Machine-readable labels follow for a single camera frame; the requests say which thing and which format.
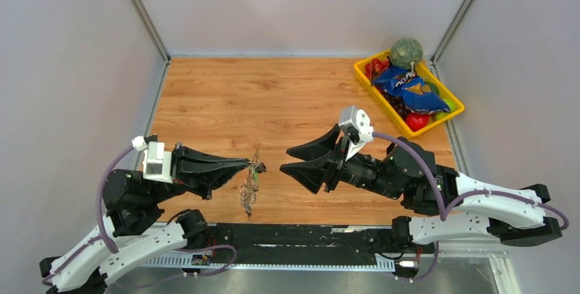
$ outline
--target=green melon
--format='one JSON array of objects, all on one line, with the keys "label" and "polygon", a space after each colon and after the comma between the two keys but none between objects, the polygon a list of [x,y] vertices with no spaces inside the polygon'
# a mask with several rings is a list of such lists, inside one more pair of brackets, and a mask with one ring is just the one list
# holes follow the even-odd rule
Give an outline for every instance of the green melon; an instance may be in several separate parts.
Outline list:
[{"label": "green melon", "polygon": [[391,64],[404,68],[411,69],[423,59],[423,47],[419,41],[413,38],[402,38],[397,40],[391,48]]}]

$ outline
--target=red fruit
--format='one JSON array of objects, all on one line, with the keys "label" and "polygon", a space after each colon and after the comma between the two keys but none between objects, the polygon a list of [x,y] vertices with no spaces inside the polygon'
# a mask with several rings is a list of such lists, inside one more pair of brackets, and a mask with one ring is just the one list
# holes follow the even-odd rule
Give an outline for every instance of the red fruit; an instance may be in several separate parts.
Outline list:
[{"label": "red fruit", "polygon": [[409,113],[405,118],[405,123],[411,128],[411,131],[419,131],[429,123],[427,114]]}]

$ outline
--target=wooden tabletop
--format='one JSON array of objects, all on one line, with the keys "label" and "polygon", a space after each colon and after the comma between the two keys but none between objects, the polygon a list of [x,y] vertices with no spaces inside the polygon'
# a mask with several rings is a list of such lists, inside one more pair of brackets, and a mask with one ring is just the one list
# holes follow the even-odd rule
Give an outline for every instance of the wooden tabletop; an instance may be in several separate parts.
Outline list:
[{"label": "wooden tabletop", "polygon": [[[259,176],[254,223],[391,224],[412,215],[398,201],[339,183],[314,195],[280,165],[297,161],[285,151],[314,140],[337,123],[350,105],[364,109],[376,131],[400,135],[354,77],[357,59],[176,58],[172,59],[151,133],[171,149],[176,142],[223,157],[252,158],[259,147],[268,172]],[[443,126],[415,139],[435,152],[437,163],[454,167]],[[388,142],[367,144],[362,153],[383,158]],[[186,193],[160,204],[161,220],[183,209],[200,209],[208,222],[248,222],[240,205],[247,172],[236,175],[202,201]]]}]

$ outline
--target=white wall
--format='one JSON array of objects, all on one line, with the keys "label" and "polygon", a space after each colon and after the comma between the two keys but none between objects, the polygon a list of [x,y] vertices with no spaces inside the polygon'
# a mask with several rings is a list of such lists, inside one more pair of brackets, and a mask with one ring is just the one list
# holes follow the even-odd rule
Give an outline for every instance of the white wall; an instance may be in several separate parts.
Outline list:
[{"label": "white wall", "polygon": [[512,257],[522,293],[577,293],[580,278],[580,0],[476,0],[440,63],[466,110],[473,176],[549,186],[564,237]]},{"label": "white wall", "polygon": [[434,52],[462,0],[142,0],[173,55],[370,55],[396,39]]},{"label": "white wall", "polygon": [[43,293],[38,262],[94,227],[163,62],[129,0],[0,0],[0,42],[0,291]]}]

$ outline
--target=yellow plastic tray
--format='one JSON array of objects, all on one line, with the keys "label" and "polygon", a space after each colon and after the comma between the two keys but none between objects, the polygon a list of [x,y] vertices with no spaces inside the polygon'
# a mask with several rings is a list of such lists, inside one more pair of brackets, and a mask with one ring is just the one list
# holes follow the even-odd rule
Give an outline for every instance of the yellow plastic tray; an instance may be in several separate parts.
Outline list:
[{"label": "yellow plastic tray", "polygon": [[401,118],[401,116],[399,116],[399,114],[397,114],[395,109],[393,109],[391,107],[391,104],[389,104],[386,101],[386,99],[379,92],[379,90],[377,90],[375,87],[373,87],[371,85],[370,80],[368,80],[367,77],[365,76],[365,73],[366,73],[365,72],[365,65],[367,65],[369,62],[371,62],[371,60],[373,60],[373,58],[378,58],[378,59],[386,58],[387,56],[389,56],[390,52],[391,52],[391,50],[389,49],[389,50],[383,51],[381,53],[378,53],[372,57],[368,57],[367,59],[363,59],[360,62],[357,62],[356,64],[354,64],[354,70],[355,70],[356,78],[358,79],[360,84],[362,84],[362,86],[365,87],[365,89],[371,94],[371,97],[373,97],[373,99],[375,101],[377,101],[377,103],[379,104],[381,109],[391,118],[391,120],[397,125],[397,128],[399,128],[399,130],[403,133],[403,135],[405,137],[407,137],[408,139],[411,139],[413,137],[417,137],[419,135],[422,135],[424,132],[429,131],[429,129],[433,129],[435,126],[438,126],[439,124],[442,124],[443,122],[456,117],[459,113],[462,113],[465,110],[465,106],[463,105],[463,103],[461,101],[459,101],[459,99],[457,99],[457,97],[455,97],[443,85],[443,83],[441,83],[429,71],[429,68],[427,68],[425,65],[423,65],[423,63],[419,63],[419,65],[417,65],[417,67],[415,68],[417,70],[417,74],[420,77],[422,77],[423,79],[425,79],[426,81],[434,83],[437,86],[437,88],[439,88],[439,96],[441,98],[451,99],[455,103],[457,109],[455,111],[449,113],[448,115],[446,115],[444,118],[441,118],[440,120],[437,120],[437,121],[434,120],[433,116],[430,116],[429,117],[430,120],[429,120],[429,123],[427,124],[427,126],[420,129],[419,131],[411,131],[411,129],[405,123],[405,121]]}]

